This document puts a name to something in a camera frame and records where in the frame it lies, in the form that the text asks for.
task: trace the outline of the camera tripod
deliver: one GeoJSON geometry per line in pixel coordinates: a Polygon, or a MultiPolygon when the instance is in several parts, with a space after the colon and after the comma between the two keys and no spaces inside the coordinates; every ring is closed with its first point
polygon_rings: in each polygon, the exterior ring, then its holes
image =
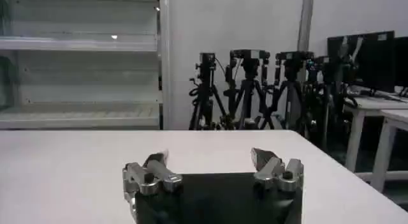
{"type": "MultiPolygon", "coordinates": [[[[276,54],[276,71],[275,71],[275,83],[273,85],[273,99],[272,105],[266,111],[266,115],[270,118],[272,113],[276,112],[278,109],[279,100],[285,91],[288,90],[288,97],[286,100],[286,110],[285,110],[285,120],[283,122],[283,128],[287,130],[294,130],[303,135],[303,129],[301,127],[301,121],[305,117],[305,109],[302,98],[302,88],[297,79],[298,72],[303,68],[304,62],[313,58],[312,52],[281,52],[276,54]],[[279,88],[279,83],[281,81],[281,66],[284,61],[285,66],[285,78],[286,80],[282,83],[279,88]],[[300,104],[300,117],[297,120],[293,119],[293,105],[296,101],[300,104]]],[[[261,129],[265,129],[266,121],[261,125],[261,129]]]]}
{"type": "Polygon", "coordinates": [[[349,55],[347,37],[340,46],[337,57],[319,57],[314,59],[314,65],[323,72],[323,118],[320,119],[321,141],[320,148],[327,151],[327,138],[329,128],[335,131],[344,128],[343,110],[346,99],[357,106],[356,100],[347,93],[348,87],[354,82],[356,59],[363,40],[358,39],[356,49],[349,55]]]}
{"type": "Polygon", "coordinates": [[[266,114],[266,92],[267,92],[267,69],[269,65],[270,53],[263,50],[232,50],[229,53],[230,65],[226,70],[226,81],[229,84],[229,90],[224,92],[224,95],[229,98],[228,108],[230,116],[232,119],[235,118],[236,111],[238,106],[244,97],[242,102],[241,114],[238,125],[236,128],[238,130],[248,129],[255,130],[256,123],[251,120],[251,111],[252,111],[252,95],[254,90],[256,90],[259,96],[259,112],[263,114],[265,118],[265,124],[268,123],[271,128],[273,128],[272,120],[266,114]],[[238,90],[235,89],[235,79],[232,78],[232,70],[237,65],[235,59],[239,59],[240,63],[244,67],[245,71],[245,80],[242,81],[241,87],[238,90]],[[260,65],[260,59],[262,59],[262,68],[261,68],[261,84],[256,77],[258,76],[258,67],[260,65]]]}
{"type": "Polygon", "coordinates": [[[215,54],[201,53],[201,64],[196,65],[196,69],[200,69],[198,78],[201,80],[200,84],[196,84],[195,79],[190,79],[197,86],[197,88],[190,91],[190,96],[196,96],[193,100],[194,110],[190,120],[189,130],[214,130],[221,129],[212,121],[212,111],[214,101],[211,97],[215,96],[217,104],[221,110],[221,124],[229,129],[227,122],[227,113],[222,105],[218,90],[214,85],[214,71],[215,71],[215,54]]]}
{"type": "Polygon", "coordinates": [[[318,57],[307,63],[309,77],[303,87],[305,100],[305,129],[309,133],[308,139],[323,151],[327,151],[327,130],[330,106],[332,106],[332,83],[334,76],[329,57],[318,57]],[[323,72],[323,83],[319,83],[317,76],[323,72]]]}

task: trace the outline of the white tabletop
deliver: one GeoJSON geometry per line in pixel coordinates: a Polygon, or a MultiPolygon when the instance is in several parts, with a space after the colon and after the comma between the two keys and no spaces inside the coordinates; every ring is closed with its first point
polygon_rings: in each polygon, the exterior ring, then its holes
{"type": "Polygon", "coordinates": [[[251,147],[302,160],[303,224],[408,223],[403,209],[290,131],[9,131],[0,138],[0,223],[131,224],[125,163],[168,149],[174,172],[253,172],[251,147]]]}
{"type": "Polygon", "coordinates": [[[382,110],[384,117],[408,123],[408,110],[382,110]]]}
{"type": "Polygon", "coordinates": [[[359,109],[365,110],[382,110],[382,109],[408,109],[408,102],[406,100],[390,101],[381,98],[374,97],[362,97],[355,98],[359,109]]]}

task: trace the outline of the white table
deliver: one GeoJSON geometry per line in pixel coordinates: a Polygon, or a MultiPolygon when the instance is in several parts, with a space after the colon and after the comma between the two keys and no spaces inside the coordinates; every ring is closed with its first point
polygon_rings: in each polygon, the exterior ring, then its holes
{"type": "Polygon", "coordinates": [[[250,150],[305,165],[303,224],[406,224],[408,213],[291,131],[0,132],[0,223],[132,224],[122,167],[169,149],[178,173],[254,172],[250,150]]]}
{"type": "MultiPolygon", "coordinates": [[[[358,107],[346,106],[344,110],[353,113],[353,123],[347,147],[346,168],[351,172],[356,170],[357,155],[360,149],[361,133],[363,132],[364,118],[366,116],[381,116],[381,110],[408,109],[407,102],[383,100],[380,98],[356,98],[358,107]]],[[[370,173],[361,175],[364,180],[370,179],[370,173]]]]}
{"type": "Polygon", "coordinates": [[[382,192],[385,180],[407,180],[408,171],[387,172],[397,129],[408,131],[408,110],[383,110],[385,117],[375,156],[371,185],[382,192]]]}

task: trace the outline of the black monitor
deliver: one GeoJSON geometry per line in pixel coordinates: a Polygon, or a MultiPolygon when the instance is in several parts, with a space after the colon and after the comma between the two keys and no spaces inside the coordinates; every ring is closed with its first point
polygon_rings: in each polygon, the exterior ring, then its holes
{"type": "MultiPolygon", "coordinates": [[[[365,33],[347,36],[349,54],[356,49],[358,38],[363,44],[356,57],[358,71],[354,84],[368,87],[375,91],[395,91],[395,55],[394,31],[365,33]]],[[[343,43],[344,36],[327,39],[329,57],[336,57],[343,43]]]]}
{"type": "Polygon", "coordinates": [[[395,85],[408,87],[408,37],[395,38],[395,85]]]}

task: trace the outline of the white shelf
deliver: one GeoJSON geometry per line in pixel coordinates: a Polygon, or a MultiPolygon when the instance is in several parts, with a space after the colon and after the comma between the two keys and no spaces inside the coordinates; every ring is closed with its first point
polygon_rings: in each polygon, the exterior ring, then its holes
{"type": "Polygon", "coordinates": [[[155,43],[58,40],[53,38],[24,38],[5,36],[0,38],[0,50],[157,52],[157,45],[155,43]]]}
{"type": "Polygon", "coordinates": [[[158,104],[24,105],[0,112],[0,129],[159,126],[158,104]]]}

